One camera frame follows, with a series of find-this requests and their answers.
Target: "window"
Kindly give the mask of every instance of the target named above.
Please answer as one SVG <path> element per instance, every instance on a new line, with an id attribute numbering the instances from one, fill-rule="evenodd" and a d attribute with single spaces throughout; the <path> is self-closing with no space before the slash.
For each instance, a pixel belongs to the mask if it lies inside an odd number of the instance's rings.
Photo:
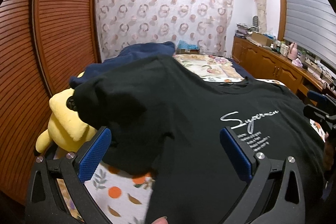
<path id="1" fill-rule="evenodd" d="M 328 0 L 281 0 L 278 39 L 297 42 L 336 68 L 336 14 Z"/>

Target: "pink bottle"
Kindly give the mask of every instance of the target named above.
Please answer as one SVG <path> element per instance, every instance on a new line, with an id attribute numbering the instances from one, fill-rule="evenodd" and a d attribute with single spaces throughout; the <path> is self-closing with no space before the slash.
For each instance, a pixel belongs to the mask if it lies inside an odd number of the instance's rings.
<path id="1" fill-rule="evenodd" d="M 297 58 L 297 44 L 295 42 L 290 45 L 287 57 L 290 60 L 295 60 Z"/>

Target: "metal bolt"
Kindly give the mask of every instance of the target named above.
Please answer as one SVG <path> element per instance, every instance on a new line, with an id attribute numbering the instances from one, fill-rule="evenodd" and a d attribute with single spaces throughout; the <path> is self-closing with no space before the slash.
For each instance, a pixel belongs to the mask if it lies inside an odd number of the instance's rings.
<path id="1" fill-rule="evenodd" d="M 294 159 L 294 157 L 289 156 L 289 157 L 288 157 L 288 161 L 291 162 L 291 163 L 294 163 L 294 162 L 295 162 L 295 159 Z"/>
<path id="2" fill-rule="evenodd" d="M 258 152 L 257 153 L 257 158 L 260 159 L 260 160 L 264 159 L 265 158 L 264 153 Z"/>
<path id="3" fill-rule="evenodd" d="M 39 156 L 39 157 L 36 158 L 36 162 L 37 163 L 40 163 L 42 161 L 43 161 L 43 157 L 42 156 Z"/>
<path id="4" fill-rule="evenodd" d="M 75 153 L 73 153 L 73 152 L 69 152 L 67 155 L 66 155 L 66 157 L 67 157 L 67 159 L 73 159 L 73 157 L 75 156 Z"/>

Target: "human hand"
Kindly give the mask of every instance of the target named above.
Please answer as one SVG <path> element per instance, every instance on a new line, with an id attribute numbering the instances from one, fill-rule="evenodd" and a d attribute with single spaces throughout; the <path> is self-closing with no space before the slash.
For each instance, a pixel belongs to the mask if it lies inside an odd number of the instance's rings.
<path id="1" fill-rule="evenodd" d="M 157 220 L 155 220 L 152 224 L 168 224 L 166 219 L 167 219 L 166 216 L 160 217 Z"/>
<path id="2" fill-rule="evenodd" d="M 323 150 L 323 168 L 329 171 L 334 164 L 335 147 L 328 140 L 329 134 L 325 134 L 325 144 Z"/>

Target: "stuffed animal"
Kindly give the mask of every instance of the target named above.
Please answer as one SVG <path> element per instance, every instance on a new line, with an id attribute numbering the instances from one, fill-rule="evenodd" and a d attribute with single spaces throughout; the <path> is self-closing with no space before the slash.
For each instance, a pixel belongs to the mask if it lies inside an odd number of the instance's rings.
<path id="1" fill-rule="evenodd" d="M 66 151 L 77 152 L 82 144 L 91 140 L 97 132 L 95 128 L 80 120 L 77 112 L 67 108 L 66 101 L 73 93 L 73 89 L 67 89 L 49 100 L 52 114 L 48 129 L 37 138 L 35 145 L 39 154 L 43 153 L 52 141 Z"/>

